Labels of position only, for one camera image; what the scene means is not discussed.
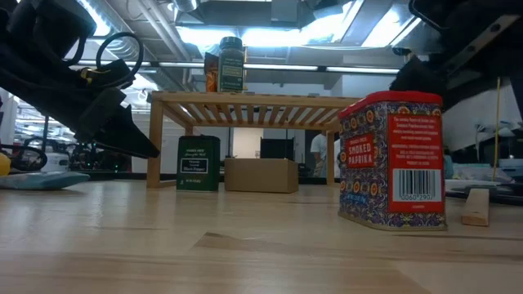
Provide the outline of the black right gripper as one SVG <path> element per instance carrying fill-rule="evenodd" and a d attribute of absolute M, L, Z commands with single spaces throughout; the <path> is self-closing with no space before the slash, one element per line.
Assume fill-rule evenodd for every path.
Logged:
<path fill-rule="evenodd" d="M 448 110 L 523 72 L 523 0 L 409 0 L 409 10 L 439 33 L 441 50 L 411 56 L 391 91 L 434 94 Z"/>

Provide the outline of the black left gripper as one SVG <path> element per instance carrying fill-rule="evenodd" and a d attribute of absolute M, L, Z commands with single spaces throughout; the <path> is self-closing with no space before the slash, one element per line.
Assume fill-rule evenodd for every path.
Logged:
<path fill-rule="evenodd" d="M 132 83 L 131 73 L 123 60 L 80 71 L 80 77 L 87 81 L 88 97 L 92 100 L 78 118 L 75 136 L 94 137 L 101 148 L 121 154 L 157 158 L 159 149 L 134 124 L 130 115 L 112 117 L 125 98 L 118 88 Z"/>

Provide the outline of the green black pepper tin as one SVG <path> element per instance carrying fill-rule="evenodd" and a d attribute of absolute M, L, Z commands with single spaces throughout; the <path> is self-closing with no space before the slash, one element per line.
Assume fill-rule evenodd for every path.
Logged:
<path fill-rule="evenodd" d="M 177 151 L 177 190 L 218 191 L 220 154 L 218 137 L 181 136 Z"/>

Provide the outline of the orange brown taco mix packet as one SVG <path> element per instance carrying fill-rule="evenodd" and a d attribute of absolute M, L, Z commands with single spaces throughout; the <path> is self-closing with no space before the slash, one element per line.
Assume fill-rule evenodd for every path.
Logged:
<path fill-rule="evenodd" d="M 204 57 L 205 89 L 207 92 L 217 92 L 219 58 L 208 52 Z"/>

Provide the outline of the glass herb jar green lid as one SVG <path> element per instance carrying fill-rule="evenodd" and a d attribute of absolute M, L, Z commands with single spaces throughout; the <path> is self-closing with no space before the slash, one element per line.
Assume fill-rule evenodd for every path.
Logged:
<path fill-rule="evenodd" d="M 244 90 L 244 47 L 237 37 L 224 37 L 220 42 L 218 56 L 219 92 L 242 92 Z"/>

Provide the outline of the wooden slatted shelf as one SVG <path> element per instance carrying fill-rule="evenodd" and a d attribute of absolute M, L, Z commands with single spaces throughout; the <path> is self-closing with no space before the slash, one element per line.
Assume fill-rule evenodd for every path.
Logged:
<path fill-rule="evenodd" d="M 325 131 L 328 142 L 326 183 L 334 185 L 334 135 L 338 115 L 357 98 L 232 92 L 155 91 L 149 138 L 162 149 L 163 119 L 169 118 L 192 136 L 196 127 L 246 127 Z"/>

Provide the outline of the background robot rig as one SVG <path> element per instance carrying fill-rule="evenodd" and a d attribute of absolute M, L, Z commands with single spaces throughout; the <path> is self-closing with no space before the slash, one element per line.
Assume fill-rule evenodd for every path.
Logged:
<path fill-rule="evenodd" d="M 101 149 L 97 143 L 78 143 L 67 138 L 26 136 L 15 138 L 11 145 L 0 150 L 11 160 L 14 171 L 67 172 L 103 171 L 129 172 L 132 159 L 129 155 Z"/>

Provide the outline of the yellow pole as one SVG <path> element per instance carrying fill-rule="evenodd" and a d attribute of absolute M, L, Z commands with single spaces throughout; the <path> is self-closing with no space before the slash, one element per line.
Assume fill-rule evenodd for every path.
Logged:
<path fill-rule="evenodd" d="M 501 92 L 501 77 L 497 77 L 497 90 L 496 90 L 496 112 L 495 112 L 495 124 L 494 124 L 494 163 L 493 163 L 493 173 L 492 181 L 496 180 L 497 168 L 498 168 L 498 156 L 499 156 L 499 113 L 500 113 L 500 92 Z"/>

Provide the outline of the brown cardboard box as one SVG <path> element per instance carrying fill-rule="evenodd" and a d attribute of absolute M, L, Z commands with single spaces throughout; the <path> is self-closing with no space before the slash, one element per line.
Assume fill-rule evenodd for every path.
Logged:
<path fill-rule="evenodd" d="M 298 191 L 298 165 L 282 158 L 226 158 L 227 191 L 282 193 Z"/>

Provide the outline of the black monitor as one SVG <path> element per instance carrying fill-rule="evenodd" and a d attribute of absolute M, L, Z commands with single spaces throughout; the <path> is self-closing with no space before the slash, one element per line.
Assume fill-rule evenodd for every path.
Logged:
<path fill-rule="evenodd" d="M 294 160 L 294 139 L 261 139 L 260 158 Z"/>

